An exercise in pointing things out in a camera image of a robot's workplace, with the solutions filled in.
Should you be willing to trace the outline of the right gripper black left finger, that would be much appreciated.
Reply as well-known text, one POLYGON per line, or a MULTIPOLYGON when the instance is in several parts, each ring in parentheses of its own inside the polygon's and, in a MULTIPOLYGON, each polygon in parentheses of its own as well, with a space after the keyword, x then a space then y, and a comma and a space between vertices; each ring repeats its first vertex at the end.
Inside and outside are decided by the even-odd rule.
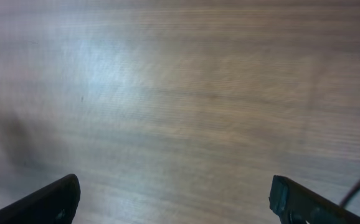
POLYGON ((69 174, 0 209, 0 224, 71 224, 80 201, 80 184, 69 174))

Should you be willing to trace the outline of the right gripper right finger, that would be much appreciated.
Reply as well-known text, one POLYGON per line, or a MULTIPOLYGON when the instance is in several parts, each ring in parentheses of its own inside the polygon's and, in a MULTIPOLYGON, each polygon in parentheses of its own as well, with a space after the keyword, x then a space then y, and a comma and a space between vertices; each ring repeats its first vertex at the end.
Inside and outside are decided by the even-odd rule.
POLYGON ((360 224, 360 216, 280 175, 273 176, 269 202, 282 224, 360 224))

